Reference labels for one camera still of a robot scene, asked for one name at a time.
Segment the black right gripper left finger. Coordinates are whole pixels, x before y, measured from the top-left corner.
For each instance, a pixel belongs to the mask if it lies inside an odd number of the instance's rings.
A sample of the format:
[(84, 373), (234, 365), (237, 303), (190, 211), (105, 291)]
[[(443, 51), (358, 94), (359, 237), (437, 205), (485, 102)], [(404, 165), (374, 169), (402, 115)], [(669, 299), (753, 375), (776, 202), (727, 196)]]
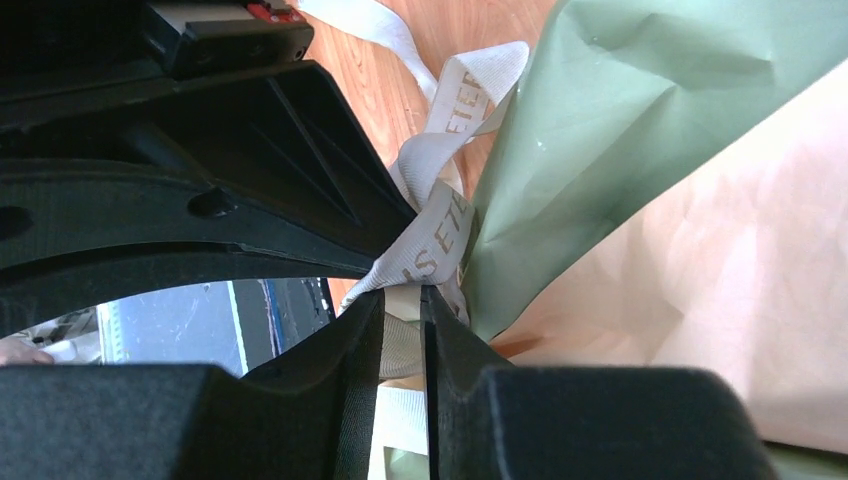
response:
[(384, 297), (237, 378), (214, 365), (1, 371), (5, 479), (364, 479)]

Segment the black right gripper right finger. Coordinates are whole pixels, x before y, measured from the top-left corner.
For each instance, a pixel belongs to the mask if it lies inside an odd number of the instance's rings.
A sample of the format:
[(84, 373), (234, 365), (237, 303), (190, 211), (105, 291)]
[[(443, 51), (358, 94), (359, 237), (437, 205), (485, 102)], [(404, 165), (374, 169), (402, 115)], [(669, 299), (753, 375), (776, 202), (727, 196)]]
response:
[(688, 368), (518, 367), (421, 292), (434, 479), (773, 479), (716, 375)]

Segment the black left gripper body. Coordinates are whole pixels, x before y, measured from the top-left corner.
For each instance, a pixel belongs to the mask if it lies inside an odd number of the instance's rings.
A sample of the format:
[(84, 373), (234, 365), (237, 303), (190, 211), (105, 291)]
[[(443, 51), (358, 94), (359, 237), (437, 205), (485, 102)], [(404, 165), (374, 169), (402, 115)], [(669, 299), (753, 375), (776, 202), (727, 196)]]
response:
[(2, 158), (185, 158), (156, 121), (96, 106), (108, 87), (173, 76), (177, 5), (2, 2)]

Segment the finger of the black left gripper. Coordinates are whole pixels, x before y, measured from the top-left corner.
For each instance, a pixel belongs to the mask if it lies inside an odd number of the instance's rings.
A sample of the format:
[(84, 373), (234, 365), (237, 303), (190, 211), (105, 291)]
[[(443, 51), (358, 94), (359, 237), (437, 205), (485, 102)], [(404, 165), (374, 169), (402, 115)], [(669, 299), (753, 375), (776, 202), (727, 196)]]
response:
[(1, 270), (1, 334), (140, 293), (222, 280), (361, 278), (373, 260), (304, 259), (216, 243), (152, 243), (63, 254)]
[(224, 250), (364, 274), (413, 219), (313, 61), (1, 103), (1, 275)]

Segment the green and peach wrapping paper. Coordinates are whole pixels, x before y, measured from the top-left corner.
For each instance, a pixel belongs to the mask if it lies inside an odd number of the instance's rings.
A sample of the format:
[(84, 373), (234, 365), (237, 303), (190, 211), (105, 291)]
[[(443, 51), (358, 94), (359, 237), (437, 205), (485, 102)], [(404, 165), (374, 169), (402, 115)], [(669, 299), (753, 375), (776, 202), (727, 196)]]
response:
[(773, 479), (847, 475), (847, 5), (562, 1), (535, 47), (399, 56), (431, 103), (379, 278), (518, 367), (688, 368)]

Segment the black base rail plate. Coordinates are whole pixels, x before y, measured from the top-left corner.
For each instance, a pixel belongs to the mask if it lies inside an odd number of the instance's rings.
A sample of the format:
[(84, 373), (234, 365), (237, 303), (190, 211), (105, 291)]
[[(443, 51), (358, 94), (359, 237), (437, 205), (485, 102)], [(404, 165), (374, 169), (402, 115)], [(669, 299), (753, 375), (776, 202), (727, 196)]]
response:
[(235, 280), (228, 288), (244, 372), (285, 353), (336, 318), (325, 278)]

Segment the aluminium frame rail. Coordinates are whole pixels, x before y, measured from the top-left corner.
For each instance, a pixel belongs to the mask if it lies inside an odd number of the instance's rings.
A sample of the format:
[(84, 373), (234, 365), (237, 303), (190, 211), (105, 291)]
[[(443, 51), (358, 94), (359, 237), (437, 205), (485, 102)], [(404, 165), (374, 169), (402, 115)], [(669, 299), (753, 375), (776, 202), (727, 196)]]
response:
[(248, 360), (230, 281), (142, 293), (12, 335), (58, 364), (213, 363), (241, 377)]

